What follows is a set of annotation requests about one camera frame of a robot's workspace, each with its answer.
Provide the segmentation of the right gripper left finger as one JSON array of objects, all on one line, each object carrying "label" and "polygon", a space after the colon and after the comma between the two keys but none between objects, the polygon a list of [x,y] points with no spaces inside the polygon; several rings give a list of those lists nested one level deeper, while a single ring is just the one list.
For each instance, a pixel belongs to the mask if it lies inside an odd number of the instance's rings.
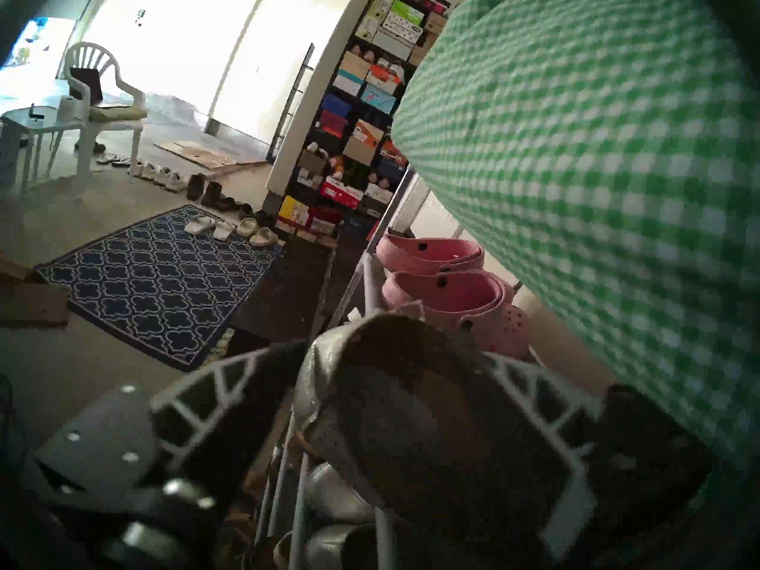
[{"label": "right gripper left finger", "polygon": [[231,503],[264,450],[307,349],[308,341],[289,341],[212,362],[156,394],[153,430],[167,474]]}]

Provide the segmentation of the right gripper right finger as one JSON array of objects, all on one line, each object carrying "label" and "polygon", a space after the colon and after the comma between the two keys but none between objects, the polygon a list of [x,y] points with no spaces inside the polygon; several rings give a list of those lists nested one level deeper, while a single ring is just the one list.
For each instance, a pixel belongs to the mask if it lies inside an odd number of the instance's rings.
[{"label": "right gripper right finger", "polygon": [[502,392],[494,424],[542,560],[597,560],[678,514],[711,452],[633,388],[589,392],[540,365],[487,353]]}]

